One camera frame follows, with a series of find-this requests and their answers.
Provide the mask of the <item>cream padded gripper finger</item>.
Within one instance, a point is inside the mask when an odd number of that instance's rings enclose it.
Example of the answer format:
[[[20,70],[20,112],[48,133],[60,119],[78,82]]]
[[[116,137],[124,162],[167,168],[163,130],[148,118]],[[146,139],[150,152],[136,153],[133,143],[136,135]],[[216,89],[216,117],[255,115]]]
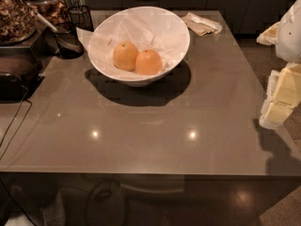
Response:
[[[301,103],[301,64],[288,63],[280,72],[272,70],[268,78],[266,99],[259,124],[276,130]]]
[[[277,30],[279,22],[274,23],[257,37],[256,42],[262,45],[275,45],[277,43]]]

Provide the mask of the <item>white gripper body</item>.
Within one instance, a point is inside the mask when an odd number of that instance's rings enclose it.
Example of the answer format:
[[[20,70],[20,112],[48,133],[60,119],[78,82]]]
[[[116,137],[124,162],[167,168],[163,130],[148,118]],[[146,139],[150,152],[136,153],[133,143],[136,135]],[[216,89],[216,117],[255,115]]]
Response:
[[[287,62],[301,62],[301,0],[296,0],[279,22],[276,54]]]

